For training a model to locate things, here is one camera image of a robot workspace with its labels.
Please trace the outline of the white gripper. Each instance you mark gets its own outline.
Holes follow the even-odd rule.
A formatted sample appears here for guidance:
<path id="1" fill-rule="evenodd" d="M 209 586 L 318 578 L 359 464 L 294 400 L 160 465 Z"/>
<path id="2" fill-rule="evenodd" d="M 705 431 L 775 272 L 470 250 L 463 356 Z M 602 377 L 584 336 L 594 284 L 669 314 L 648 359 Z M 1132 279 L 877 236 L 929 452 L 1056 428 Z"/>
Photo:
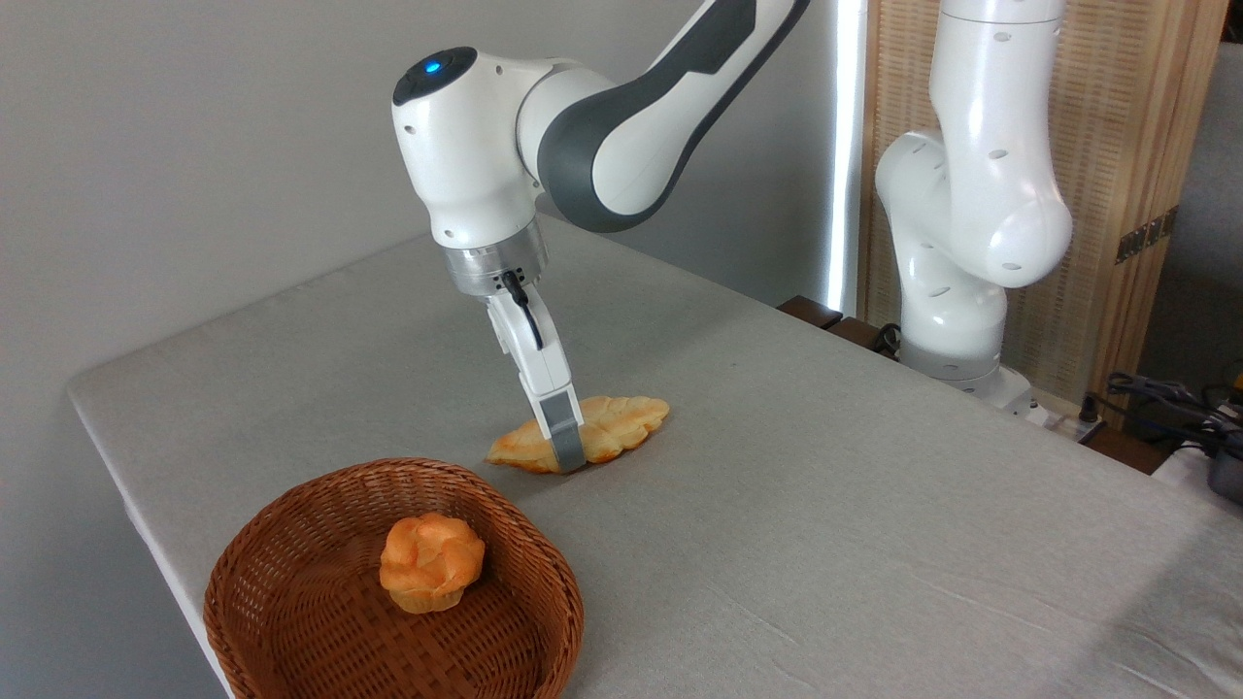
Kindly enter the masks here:
<path id="1" fill-rule="evenodd" d="M 539 400 L 537 417 L 548 429 L 556 469 L 562 474 L 572 473 L 585 466 L 588 460 L 571 367 L 554 318 L 538 290 L 530 284 L 522 291 L 527 299 L 525 305 L 503 287 L 486 299 L 486 310 L 500 346 L 515 359 L 525 394 L 530 400 Z"/>

